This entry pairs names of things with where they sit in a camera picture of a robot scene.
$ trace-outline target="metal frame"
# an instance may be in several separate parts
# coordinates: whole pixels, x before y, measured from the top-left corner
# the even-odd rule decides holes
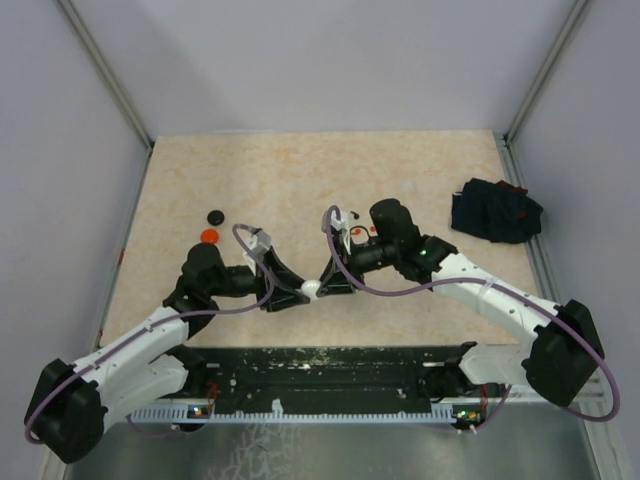
[[[522,169],[515,153],[515,146],[507,143],[507,135],[494,134],[494,138],[507,180],[513,185],[526,187]],[[547,255],[544,236],[536,235],[527,242],[526,249],[540,294],[550,300],[559,301],[560,291]],[[609,408],[606,402],[609,397],[608,391],[605,392],[602,388],[602,385],[606,385],[607,381],[600,372],[596,376],[597,378],[594,380],[598,382],[600,395],[592,400],[581,397],[579,407],[585,414],[602,416],[607,413]],[[584,425],[600,478],[633,480],[635,477],[631,471],[628,453],[616,425],[611,422],[584,422]]]
[[[536,78],[533,80],[531,87],[529,87],[527,95],[520,105],[516,116],[511,122],[509,130],[505,134],[505,141],[507,146],[510,147],[520,133],[524,122],[529,117],[529,114],[533,110],[533,107],[535,107],[536,102],[542,95],[544,88],[547,86],[549,79],[553,75],[553,72],[558,65],[558,60],[573,39],[575,33],[580,28],[580,25],[582,25],[582,22],[586,18],[591,4],[591,0],[576,0],[576,2],[573,4],[567,20],[564,22],[564,25],[560,29],[560,33],[558,33],[558,36],[553,42],[549,53],[547,53],[547,56],[545,57],[544,62],[542,63],[542,66],[540,67],[540,70],[536,75]]]
[[[153,148],[154,141],[148,133],[140,112],[136,109],[122,83],[118,80],[113,68],[107,62],[73,2],[71,0],[54,0],[54,3],[67,20],[69,28],[76,35],[89,61],[95,68],[100,80],[102,80],[102,84],[108,90],[129,126],[136,132],[147,150]]]

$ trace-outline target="red object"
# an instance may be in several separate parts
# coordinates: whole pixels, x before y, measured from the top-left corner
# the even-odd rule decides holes
[[[218,243],[220,240],[220,235],[218,235],[217,230],[213,228],[208,228],[200,235],[200,241],[202,243]]]

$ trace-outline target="small black object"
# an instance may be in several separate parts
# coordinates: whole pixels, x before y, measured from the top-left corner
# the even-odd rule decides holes
[[[207,222],[214,227],[222,225],[222,222],[224,222],[224,213],[222,213],[221,210],[212,210],[209,212],[209,215],[207,215]]]
[[[589,309],[575,300],[556,309],[556,316],[604,358]],[[538,326],[535,331],[538,338],[533,342],[531,355],[522,362],[527,381],[554,405],[568,407],[598,365],[578,342],[555,323],[549,323],[546,327]]]
[[[528,190],[472,178],[453,195],[451,228],[492,242],[523,243],[542,231],[542,207]]]
[[[71,375],[73,365],[60,359],[42,370],[24,418],[25,425],[36,407]],[[80,460],[102,438],[106,409],[102,407],[96,387],[95,382],[76,379],[44,409],[33,424],[33,433],[64,463]]]

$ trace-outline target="white wall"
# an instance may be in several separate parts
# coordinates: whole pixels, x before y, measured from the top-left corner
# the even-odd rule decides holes
[[[0,476],[35,478],[40,370],[88,352],[145,152],[51,1],[0,15]]]
[[[640,3],[594,2],[516,144],[565,298],[591,308],[640,443]],[[640,474],[640,460],[632,456]]]
[[[573,0],[76,0],[153,136],[505,131]]]

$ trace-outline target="gray floor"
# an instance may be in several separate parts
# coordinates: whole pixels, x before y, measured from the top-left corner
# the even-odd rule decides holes
[[[477,436],[441,433],[438,428],[210,425],[193,434],[157,440],[121,424],[75,464],[67,478],[598,478],[581,422],[548,405],[508,405]]]

